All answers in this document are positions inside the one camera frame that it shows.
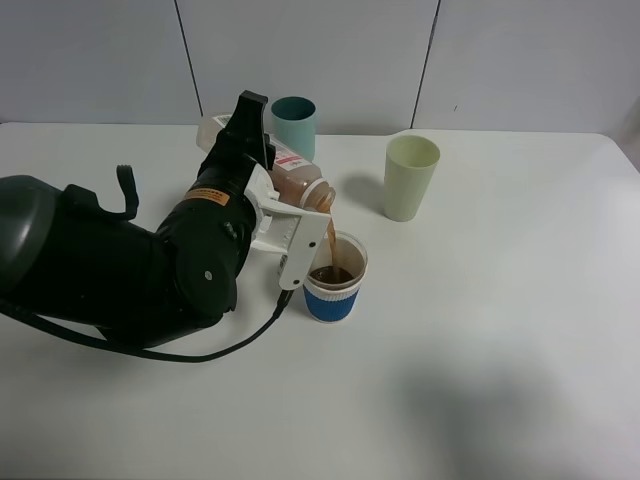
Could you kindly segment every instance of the paper cup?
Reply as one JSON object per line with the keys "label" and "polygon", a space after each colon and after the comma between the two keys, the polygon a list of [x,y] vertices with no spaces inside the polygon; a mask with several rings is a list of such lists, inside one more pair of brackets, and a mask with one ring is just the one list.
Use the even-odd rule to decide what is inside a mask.
{"label": "paper cup", "polygon": [[[367,251],[355,237],[336,232],[338,266],[349,272],[353,280],[340,284],[319,282],[310,275],[304,281],[304,298],[311,315],[322,323],[335,323],[351,313],[367,273]],[[309,272],[332,265],[329,239],[325,238],[316,252]]]}
{"label": "paper cup", "polygon": [[439,159],[437,145],[424,137],[401,135],[389,142],[384,174],[388,218],[408,222],[416,216]]}
{"label": "paper cup", "polygon": [[275,137],[310,162],[316,154],[316,106],[303,97],[285,97],[271,106]]}

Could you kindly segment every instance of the white table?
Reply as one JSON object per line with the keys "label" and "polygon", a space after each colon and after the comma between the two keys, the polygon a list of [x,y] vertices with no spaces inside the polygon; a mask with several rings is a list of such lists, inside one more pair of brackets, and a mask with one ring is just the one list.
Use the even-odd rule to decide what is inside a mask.
{"label": "white table", "polygon": [[[203,155],[189,126],[0,126],[0,176],[95,190],[130,163],[155,229]],[[0,322],[0,476],[636,479],[640,176],[598,135],[417,131],[442,159],[418,217],[380,214],[384,137],[318,137],[339,229],[370,270],[344,323],[298,292],[251,347],[133,359]],[[163,351],[205,353],[272,311],[253,253],[236,313]]]}

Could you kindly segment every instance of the white cup rim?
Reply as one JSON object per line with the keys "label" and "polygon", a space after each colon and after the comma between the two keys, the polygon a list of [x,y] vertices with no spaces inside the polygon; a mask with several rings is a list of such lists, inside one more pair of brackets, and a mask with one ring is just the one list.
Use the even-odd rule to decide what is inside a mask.
{"label": "white cup rim", "polygon": [[362,261],[364,263],[364,267],[362,268],[362,271],[358,275],[356,275],[353,279],[349,280],[348,282],[337,283],[337,284],[328,284],[325,282],[319,282],[314,278],[312,278],[310,274],[311,272],[309,272],[307,274],[307,281],[323,293],[346,293],[346,292],[350,292],[351,290],[354,290],[355,287],[359,287],[360,284],[362,283],[362,279],[367,273],[367,267],[369,266],[369,258],[367,256],[367,250],[364,248],[364,245],[362,244],[362,242],[360,242],[360,240],[358,240],[356,237],[354,237],[353,235],[347,232],[343,232],[342,230],[336,230],[336,238],[346,239],[349,243],[351,243],[354,247],[358,249],[358,251],[360,252],[360,255],[362,255]]}
{"label": "white cup rim", "polygon": [[[405,162],[399,161],[398,153],[395,152],[395,149],[399,148],[400,144],[407,143],[407,142],[420,143],[421,144],[420,149],[423,152],[431,150],[430,153],[433,155],[433,157],[429,157],[427,163],[424,163],[421,165],[408,165]],[[414,134],[402,134],[402,135],[398,135],[397,137],[393,137],[391,140],[387,142],[386,155],[387,155],[387,158],[392,163],[394,163],[395,165],[398,165],[400,168],[404,168],[407,170],[426,170],[438,164],[438,162],[440,161],[441,152],[440,152],[440,147],[438,147],[438,145],[435,142],[429,140],[426,137],[423,137],[420,135],[414,135]]]}

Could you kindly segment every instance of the teal cup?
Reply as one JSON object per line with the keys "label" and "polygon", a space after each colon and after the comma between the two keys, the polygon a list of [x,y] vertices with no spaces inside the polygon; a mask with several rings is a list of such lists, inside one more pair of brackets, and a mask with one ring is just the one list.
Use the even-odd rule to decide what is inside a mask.
{"label": "teal cup", "polygon": [[316,154],[316,106],[303,97],[284,97],[271,105],[275,137],[307,160]]}

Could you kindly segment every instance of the orange label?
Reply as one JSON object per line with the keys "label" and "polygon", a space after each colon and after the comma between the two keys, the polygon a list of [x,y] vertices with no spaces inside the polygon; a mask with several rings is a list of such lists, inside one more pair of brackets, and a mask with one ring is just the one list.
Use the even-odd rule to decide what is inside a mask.
{"label": "orange label", "polygon": [[192,200],[194,198],[216,202],[223,207],[229,201],[229,195],[221,192],[220,190],[214,190],[212,188],[196,188],[195,190],[190,190],[182,200]]}

